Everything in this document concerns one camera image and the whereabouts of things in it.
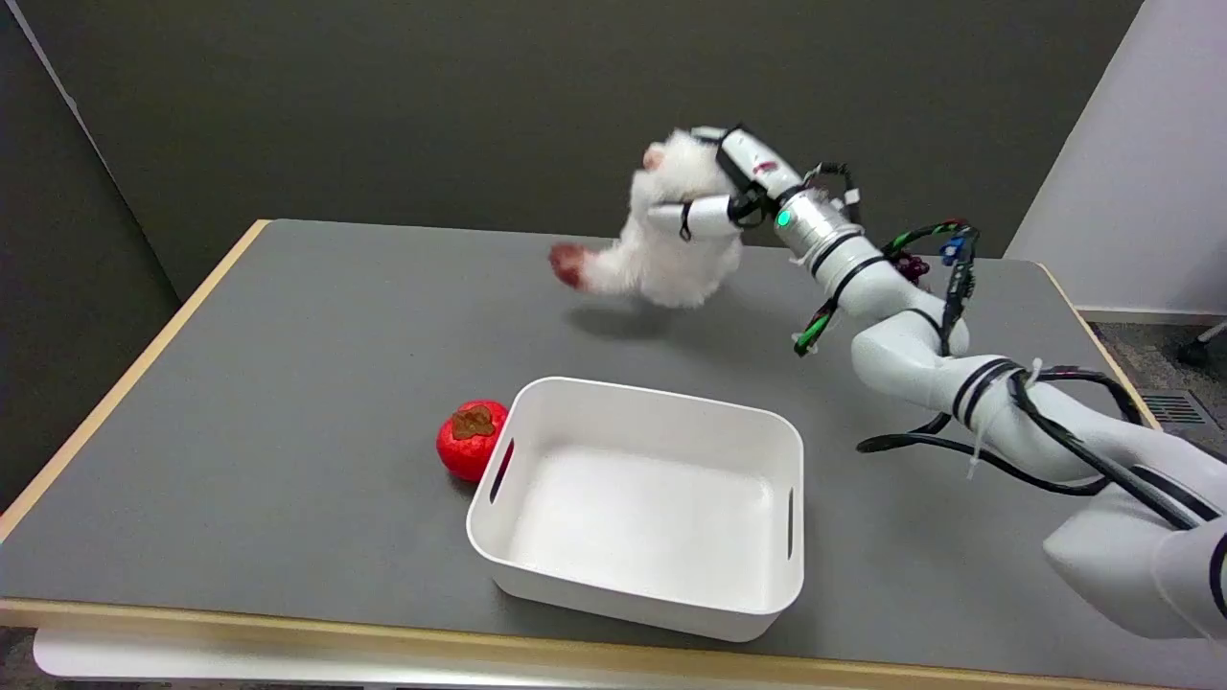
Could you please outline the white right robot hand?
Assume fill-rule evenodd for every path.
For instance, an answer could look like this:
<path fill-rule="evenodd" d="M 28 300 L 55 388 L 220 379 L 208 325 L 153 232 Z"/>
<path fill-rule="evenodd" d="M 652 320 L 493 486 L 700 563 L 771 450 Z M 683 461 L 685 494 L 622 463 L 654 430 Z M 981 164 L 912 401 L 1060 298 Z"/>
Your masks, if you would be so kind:
<path fill-rule="evenodd" d="M 693 126 L 688 134 L 714 149 L 715 162 L 733 193 L 648 207 L 647 222 L 683 242 L 733 239 L 771 223 L 793 231 L 798 212 L 787 207 L 802 192 L 802 176 L 744 126 Z"/>

